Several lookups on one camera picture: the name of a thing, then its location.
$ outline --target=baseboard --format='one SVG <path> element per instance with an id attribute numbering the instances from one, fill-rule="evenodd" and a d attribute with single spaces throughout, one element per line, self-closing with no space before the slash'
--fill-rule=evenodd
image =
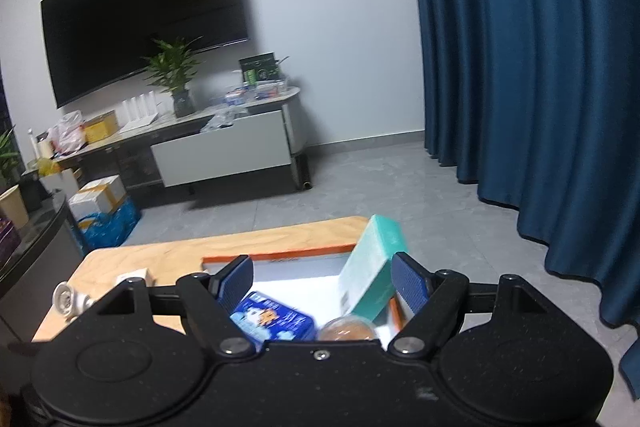
<path id="1" fill-rule="evenodd" d="M 359 151 L 362 149 L 373 149 L 376 147 L 386 147 L 388 145 L 411 142 L 424 142 L 424 131 L 399 132 L 395 134 L 384 134 L 382 136 L 356 138 L 342 142 L 322 143 L 307 147 L 306 152 L 309 156 L 327 156 L 338 152 Z"/>

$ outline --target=screw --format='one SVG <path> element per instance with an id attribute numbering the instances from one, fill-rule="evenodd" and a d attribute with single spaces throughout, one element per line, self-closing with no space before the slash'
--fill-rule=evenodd
<path id="1" fill-rule="evenodd" d="M 251 350 L 252 344 L 242 337 L 231 337 L 220 342 L 220 350 L 232 357 L 244 355 Z"/>
<path id="2" fill-rule="evenodd" d="M 414 355 L 424 349 L 424 342 L 418 337 L 402 337 L 394 342 L 394 349 L 403 355 Z"/>
<path id="3" fill-rule="evenodd" d="M 314 358 L 316 360 L 326 360 L 331 356 L 331 353 L 326 349 L 318 349 L 314 352 Z"/>

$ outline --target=gray floor tile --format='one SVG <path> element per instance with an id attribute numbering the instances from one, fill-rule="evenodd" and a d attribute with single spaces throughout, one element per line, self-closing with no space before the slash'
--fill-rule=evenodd
<path id="1" fill-rule="evenodd" d="M 440 167 L 420 143 L 319 156 L 310 167 L 314 188 L 305 192 L 293 192 L 287 169 L 276 169 L 202 182 L 195 196 L 181 187 L 152 194 L 126 244 L 382 214 L 402 224 L 409 254 L 429 270 L 455 269 L 475 282 L 522 275 L 599 341 L 616 368 L 635 340 L 634 328 L 600 322 L 596 285 L 545 271 L 546 247 L 518 235 L 516 210 L 479 201 L 476 185 L 458 183 L 455 168 Z M 468 315 L 463 328 L 489 318 Z M 600 421 L 604 427 L 640 425 L 639 403 L 616 370 Z"/>

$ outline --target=television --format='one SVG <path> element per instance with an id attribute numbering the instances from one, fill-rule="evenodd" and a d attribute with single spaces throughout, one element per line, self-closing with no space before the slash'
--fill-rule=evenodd
<path id="1" fill-rule="evenodd" d="M 248 39 L 242 0 L 43 0 L 42 26 L 58 107 L 139 73 L 154 39 L 199 52 Z"/>

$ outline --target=white wall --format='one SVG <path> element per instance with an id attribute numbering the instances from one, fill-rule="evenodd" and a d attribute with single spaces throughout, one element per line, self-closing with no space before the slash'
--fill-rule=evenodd
<path id="1" fill-rule="evenodd" d="M 40 133 L 56 108 L 42 36 L 41 0 L 0 0 L 0 66 L 20 150 L 31 158 L 27 129 Z M 199 105 L 233 86 L 238 58 L 290 55 L 312 124 L 311 142 L 326 143 L 424 128 L 422 55 L 416 0 L 248 0 L 250 43 L 200 55 L 191 83 Z M 66 106 L 87 116 L 142 93 L 139 76 Z"/>

